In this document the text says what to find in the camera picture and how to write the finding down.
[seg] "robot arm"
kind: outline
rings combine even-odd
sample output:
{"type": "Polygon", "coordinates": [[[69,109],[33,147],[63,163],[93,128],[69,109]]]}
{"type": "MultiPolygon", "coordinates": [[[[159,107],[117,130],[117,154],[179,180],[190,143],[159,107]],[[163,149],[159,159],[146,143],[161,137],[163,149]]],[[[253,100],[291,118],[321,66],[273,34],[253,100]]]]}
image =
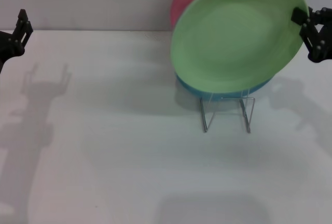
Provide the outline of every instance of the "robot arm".
{"type": "Polygon", "coordinates": [[[25,45],[33,29],[26,11],[21,10],[12,34],[0,31],[0,73],[3,65],[12,57],[20,57],[25,52],[25,45]]]}
{"type": "Polygon", "coordinates": [[[308,58],[314,63],[332,60],[332,9],[323,8],[313,12],[309,8],[309,16],[300,8],[295,8],[292,21],[301,26],[300,36],[308,51],[308,58]],[[316,25],[323,25],[318,32],[316,25]]]}

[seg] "blue plate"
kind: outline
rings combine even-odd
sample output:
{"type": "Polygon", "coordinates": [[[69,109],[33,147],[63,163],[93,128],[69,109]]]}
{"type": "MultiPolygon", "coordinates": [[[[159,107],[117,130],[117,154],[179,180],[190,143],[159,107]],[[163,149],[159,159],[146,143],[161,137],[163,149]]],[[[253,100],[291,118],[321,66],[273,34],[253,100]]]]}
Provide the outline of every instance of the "blue plate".
{"type": "Polygon", "coordinates": [[[176,75],[177,80],[180,82],[180,84],[187,89],[191,94],[198,98],[203,98],[204,101],[220,101],[221,98],[239,98],[239,97],[246,97],[248,94],[254,93],[257,90],[261,89],[263,86],[265,86],[271,79],[253,87],[250,88],[249,90],[244,90],[242,92],[233,92],[233,93],[209,93],[209,92],[203,92],[199,91],[191,86],[189,86],[187,83],[185,83],[183,80],[180,79],[176,75]]]}

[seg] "white tabletop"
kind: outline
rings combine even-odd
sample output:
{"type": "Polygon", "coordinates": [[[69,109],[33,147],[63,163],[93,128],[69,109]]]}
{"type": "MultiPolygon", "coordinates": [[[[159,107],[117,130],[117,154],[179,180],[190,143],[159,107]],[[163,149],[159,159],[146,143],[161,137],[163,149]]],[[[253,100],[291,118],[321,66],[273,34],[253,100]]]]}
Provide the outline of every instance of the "white tabletop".
{"type": "Polygon", "coordinates": [[[0,75],[0,223],[331,223],[332,61],[303,47],[252,134],[231,103],[204,134],[170,39],[33,33],[0,75]]]}

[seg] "metal wire stand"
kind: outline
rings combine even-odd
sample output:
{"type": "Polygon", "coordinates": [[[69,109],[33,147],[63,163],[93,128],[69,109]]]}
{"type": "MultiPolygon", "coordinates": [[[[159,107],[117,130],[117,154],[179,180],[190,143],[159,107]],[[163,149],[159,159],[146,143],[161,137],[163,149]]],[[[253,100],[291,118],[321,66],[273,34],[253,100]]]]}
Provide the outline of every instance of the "metal wire stand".
{"type": "MultiPolygon", "coordinates": [[[[253,116],[253,112],[254,112],[254,107],[255,107],[255,102],[256,102],[256,99],[253,98],[253,97],[248,97],[250,91],[248,90],[248,94],[246,95],[246,97],[242,97],[243,95],[243,91],[241,93],[241,97],[235,97],[235,98],[228,98],[228,97],[221,97],[220,98],[220,103],[222,101],[225,101],[225,100],[234,100],[234,101],[239,101],[240,103],[240,106],[241,106],[241,109],[242,109],[242,115],[243,115],[243,118],[244,118],[244,122],[245,122],[245,126],[246,126],[246,130],[247,130],[247,133],[251,133],[251,128],[250,128],[250,124],[251,124],[251,119],[252,119],[252,116],[253,116]],[[248,104],[248,100],[252,100],[252,108],[251,108],[251,112],[250,112],[250,117],[248,118],[248,115],[247,115],[247,104],[248,104]]],[[[210,105],[210,102],[211,102],[211,99],[213,97],[213,94],[211,95],[210,97],[210,100],[209,100],[209,103],[207,105],[207,108],[209,107],[210,105]]],[[[199,98],[199,107],[200,107],[200,111],[201,111],[201,116],[202,116],[202,123],[203,123],[203,131],[204,133],[208,132],[208,129],[210,128],[210,125],[212,123],[212,120],[214,119],[215,117],[215,114],[218,112],[218,111],[214,111],[213,112],[213,115],[212,115],[212,118],[209,122],[209,124],[206,123],[206,118],[205,118],[205,110],[204,110],[204,105],[203,105],[203,98],[199,98]]]]}

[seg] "stack of plates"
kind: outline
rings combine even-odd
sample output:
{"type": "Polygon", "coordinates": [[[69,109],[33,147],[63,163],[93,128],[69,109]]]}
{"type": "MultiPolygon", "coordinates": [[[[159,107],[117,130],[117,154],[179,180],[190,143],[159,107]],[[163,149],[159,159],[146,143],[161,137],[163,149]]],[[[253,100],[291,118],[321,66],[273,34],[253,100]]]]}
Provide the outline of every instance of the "stack of plates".
{"type": "Polygon", "coordinates": [[[205,100],[263,87],[303,41],[293,9],[305,0],[174,0],[171,59],[179,82],[205,100]]]}

